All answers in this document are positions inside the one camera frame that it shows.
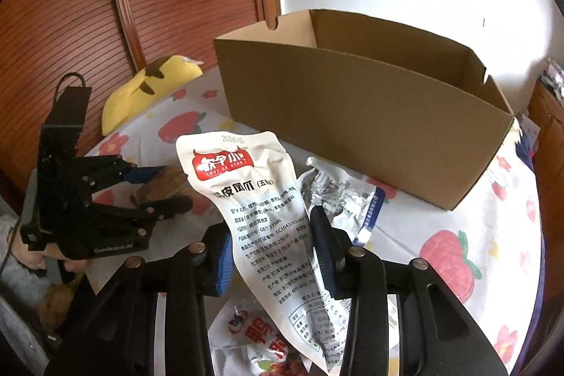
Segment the silver blue snack bag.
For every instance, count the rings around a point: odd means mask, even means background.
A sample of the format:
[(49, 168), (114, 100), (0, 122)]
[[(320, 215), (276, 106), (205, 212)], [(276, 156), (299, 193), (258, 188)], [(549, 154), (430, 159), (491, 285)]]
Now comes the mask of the silver blue snack bag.
[(345, 231), (354, 245), (367, 244), (385, 192), (324, 159), (310, 156), (306, 164), (309, 170), (298, 178), (298, 184), (307, 210), (321, 206), (330, 224)]

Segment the white chicken feet snack bag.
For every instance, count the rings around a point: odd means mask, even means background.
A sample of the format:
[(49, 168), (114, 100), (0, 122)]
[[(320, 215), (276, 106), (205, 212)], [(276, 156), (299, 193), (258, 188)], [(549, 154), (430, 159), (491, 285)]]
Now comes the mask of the white chicken feet snack bag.
[(176, 151), (191, 187), (220, 211), (235, 265), (278, 330), (326, 374), (339, 374), (348, 312), (322, 286), (294, 165), (276, 135), (182, 135)]

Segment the wooden side cabinet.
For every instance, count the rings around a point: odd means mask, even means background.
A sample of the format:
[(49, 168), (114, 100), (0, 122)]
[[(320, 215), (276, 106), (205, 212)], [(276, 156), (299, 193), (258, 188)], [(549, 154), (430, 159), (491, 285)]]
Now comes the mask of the wooden side cabinet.
[(547, 258), (557, 267), (563, 264), (563, 107), (538, 81), (528, 111), (529, 118), (540, 128), (533, 167)]

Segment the strawberry flower print sheet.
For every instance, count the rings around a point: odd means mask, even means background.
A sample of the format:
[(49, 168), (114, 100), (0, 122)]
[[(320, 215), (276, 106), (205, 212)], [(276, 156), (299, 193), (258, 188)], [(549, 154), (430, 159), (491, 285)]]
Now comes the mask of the strawberry flower print sheet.
[[(219, 70), (188, 83), (137, 118), (106, 136), (87, 155), (121, 155), (139, 166), (178, 161), (174, 137), (227, 131), (254, 134), (256, 130), (231, 119)], [(544, 273), (539, 200), (533, 171), (517, 155), (521, 130), (516, 121), (493, 161), (454, 211), (444, 211), (403, 191), (354, 171), (349, 175), (385, 190), (385, 200), (365, 247), (384, 260), (407, 263), (423, 257), (443, 277), (489, 339), (509, 375), (518, 367), (529, 343), (529, 329), (539, 313), (535, 301)], [(168, 257), (188, 240), (203, 236), (219, 213), (209, 201), (196, 198), (196, 211), (159, 224), (148, 260)], [(227, 311), (245, 295), (228, 293), (227, 307), (210, 300), (207, 314), (215, 347), (216, 374), (266, 375), (272, 351), (250, 345), (247, 337), (231, 338)]]

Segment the yellow plush toy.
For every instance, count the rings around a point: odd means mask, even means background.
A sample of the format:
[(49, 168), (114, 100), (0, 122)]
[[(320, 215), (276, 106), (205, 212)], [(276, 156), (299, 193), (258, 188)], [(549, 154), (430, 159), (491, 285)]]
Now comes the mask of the yellow plush toy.
[(106, 100), (101, 133), (110, 135), (120, 125), (201, 76), (203, 62), (182, 55), (162, 56), (146, 65)]

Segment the clear grain bar packet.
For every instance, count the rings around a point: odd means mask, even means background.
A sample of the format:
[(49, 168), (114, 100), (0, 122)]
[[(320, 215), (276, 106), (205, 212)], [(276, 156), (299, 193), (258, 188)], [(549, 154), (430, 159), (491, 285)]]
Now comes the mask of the clear grain bar packet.
[(181, 166), (166, 166), (130, 197), (138, 208), (169, 218), (193, 207), (188, 179)]

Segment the white red duck snack bag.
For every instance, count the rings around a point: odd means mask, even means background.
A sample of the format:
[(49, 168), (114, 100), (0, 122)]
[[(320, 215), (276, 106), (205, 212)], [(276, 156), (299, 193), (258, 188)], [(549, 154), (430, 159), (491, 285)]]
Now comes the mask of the white red duck snack bag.
[(232, 295), (208, 329), (216, 375), (308, 375), (312, 363), (290, 345), (250, 293)]

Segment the brown cardboard box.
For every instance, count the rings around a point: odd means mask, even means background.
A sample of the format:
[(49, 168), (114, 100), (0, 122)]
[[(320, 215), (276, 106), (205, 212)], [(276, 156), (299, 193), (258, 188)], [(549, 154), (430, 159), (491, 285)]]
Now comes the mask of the brown cardboard box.
[(472, 49), (362, 14), (296, 11), (216, 38), (235, 120), (446, 210), (513, 111)]

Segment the wooden wardrobe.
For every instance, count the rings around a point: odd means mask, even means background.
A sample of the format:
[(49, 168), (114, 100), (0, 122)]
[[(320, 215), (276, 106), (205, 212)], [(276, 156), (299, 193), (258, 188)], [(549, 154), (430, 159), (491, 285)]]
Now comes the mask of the wooden wardrobe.
[(270, 19), (279, 0), (2, 0), (1, 171), (23, 189), (55, 84), (81, 73), (93, 89), (81, 152), (101, 138), (111, 91), (149, 61), (182, 54), (213, 67), (213, 39)]

